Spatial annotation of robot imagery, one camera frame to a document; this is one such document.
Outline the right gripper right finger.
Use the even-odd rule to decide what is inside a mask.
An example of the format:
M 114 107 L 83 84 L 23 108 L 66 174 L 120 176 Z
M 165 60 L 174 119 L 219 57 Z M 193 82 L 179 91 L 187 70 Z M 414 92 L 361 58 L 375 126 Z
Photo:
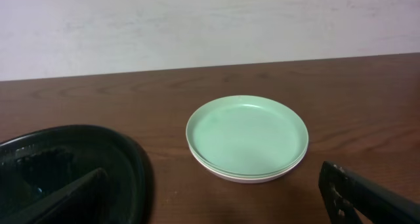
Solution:
M 332 223 L 419 224 L 419 204 L 333 162 L 322 164 L 318 187 Z

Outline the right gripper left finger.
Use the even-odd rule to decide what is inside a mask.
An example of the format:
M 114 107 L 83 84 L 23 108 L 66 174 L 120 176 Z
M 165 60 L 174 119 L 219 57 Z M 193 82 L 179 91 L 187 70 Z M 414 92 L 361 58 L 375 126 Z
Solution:
M 104 223 L 108 219 L 108 174 L 95 169 L 2 223 Z

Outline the white plate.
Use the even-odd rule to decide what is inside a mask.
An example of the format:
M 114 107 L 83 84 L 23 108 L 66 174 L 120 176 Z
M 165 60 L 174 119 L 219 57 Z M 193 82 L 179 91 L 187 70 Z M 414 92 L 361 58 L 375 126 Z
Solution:
M 220 177 L 220 178 L 225 179 L 225 180 L 228 180 L 228 181 L 236 182 L 236 183 L 255 184 L 255 183 L 265 183 L 265 182 L 273 181 L 273 180 L 278 179 L 278 178 L 286 175 L 287 173 L 289 173 L 292 169 L 294 169 L 295 167 L 297 167 L 299 165 L 299 163 L 304 159 L 304 157 L 305 157 L 305 155 L 306 155 L 306 153 L 308 151 L 308 146 L 305 147 L 305 149 L 303 150 L 302 154 L 287 169 L 284 169 L 284 170 L 281 170 L 281 171 L 277 171 L 277 172 L 272 173 L 272 174 L 262 175 L 262 176 L 256 176 L 256 177 L 245 177 L 245 176 L 239 176 L 239 175 L 231 175 L 231 174 L 228 174 L 228 173 L 217 171 L 215 168 L 211 168 L 210 165 L 206 165 L 201 160 L 201 158 L 191 148 L 189 148 L 189 149 L 190 149 L 190 152 L 192 153 L 192 156 L 208 172 L 212 173 L 213 175 L 216 175 L 217 177 Z

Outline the mint green plate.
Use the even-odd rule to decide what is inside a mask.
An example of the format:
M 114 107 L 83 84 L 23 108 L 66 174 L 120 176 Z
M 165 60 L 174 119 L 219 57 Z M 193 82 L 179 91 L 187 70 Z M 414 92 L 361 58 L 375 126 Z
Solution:
M 292 109 L 250 95 L 198 108 L 186 124 L 186 140 L 206 165 L 245 177 L 287 169 L 309 145 L 308 129 Z

